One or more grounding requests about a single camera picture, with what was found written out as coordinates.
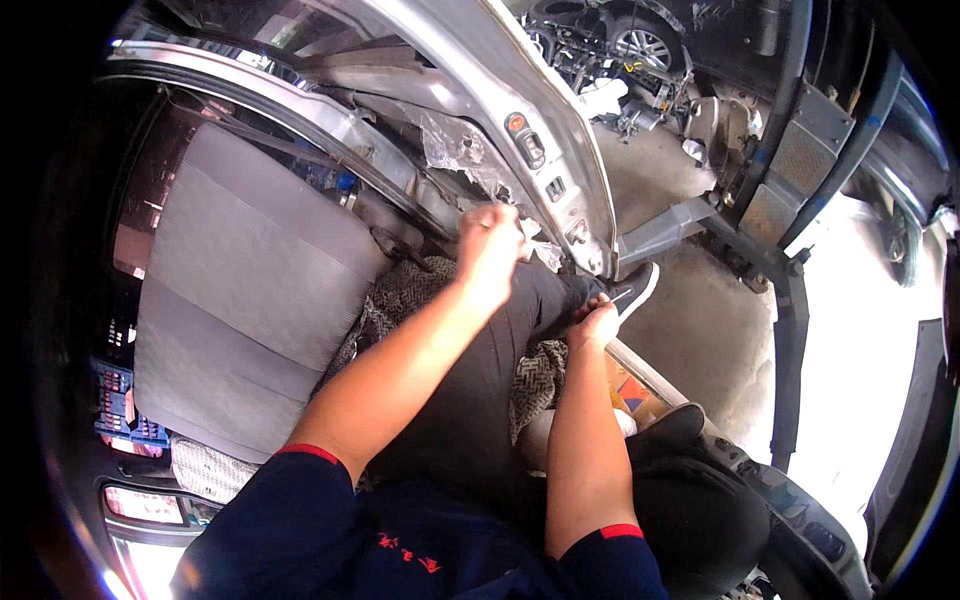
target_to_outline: black pants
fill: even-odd
[[[480,503],[542,547],[545,486],[510,443],[509,397],[531,341],[555,339],[603,291],[583,277],[518,264],[510,300],[420,413],[368,467],[374,480],[423,480]],[[715,598],[756,564],[768,534],[763,501],[703,448],[699,429],[628,438],[640,528],[674,598]]]

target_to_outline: person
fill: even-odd
[[[617,289],[517,263],[516,218],[507,205],[464,216],[454,280],[320,389],[287,444],[184,552],[177,597],[667,597],[635,507],[678,519],[638,496],[636,463],[654,465],[663,457],[651,448],[673,446],[668,460],[703,470],[702,456],[688,456],[702,417],[672,419],[664,444],[628,451],[604,366]],[[641,269],[622,300],[642,302],[655,279]],[[508,396],[528,343],[564,333],[544,492],[511,445]],[[365,472],[377,485],[356,492]],[[675,483],[690,496],[689,476]],[[756,564],[754,546],[737,555],[734,580]],[[697,563],[715,551],[692,554],[690,569],[671,571],[681,581],[708,593],[728,584]]]

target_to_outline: dark blue shirt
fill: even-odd
[[[336,458],[280,450],[180,560],[176,597],[666,598],[635,525],[559,561],[510,525],[423,485],[354,494]]]

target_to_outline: shirt sleeve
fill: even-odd
[[[667,598],[657,561],[636,525],[611,525],[584,536],[560,566],[585,598]]]
[[[177,598],[309,595],[361,541],[358,512],[333,455],[282,448],[186,549],[171,589]]]

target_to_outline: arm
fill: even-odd
[[[547,443],[545,548],[556,559],[598,529],[636,525],[633,472],[604,366],[616,307],[601,294],[578,316],[585,318],[567,335],[564,392]]]
[[[454,282],[331,379],[307,406],[287,444],[330,452],[356,484],[367,462],[420,411],[507,301],[523,239],[512,206],[467,213]]]

